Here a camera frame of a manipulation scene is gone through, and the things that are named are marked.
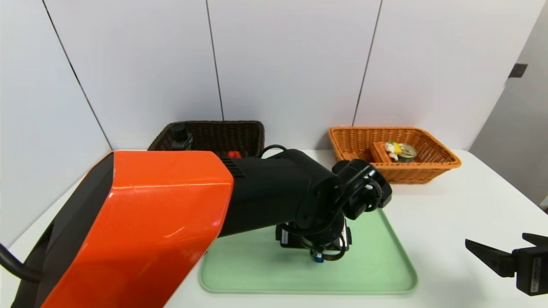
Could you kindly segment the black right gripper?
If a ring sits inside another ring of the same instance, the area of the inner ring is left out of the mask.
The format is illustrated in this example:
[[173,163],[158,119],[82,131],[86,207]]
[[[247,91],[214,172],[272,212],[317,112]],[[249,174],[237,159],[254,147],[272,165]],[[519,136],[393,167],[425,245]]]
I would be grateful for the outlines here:
[[503,278],[516,276],[516,287],[528,296],[548,294],[548,237],[523,233],[522,239],[536,247],[511,253],[465,240],[466,249]]

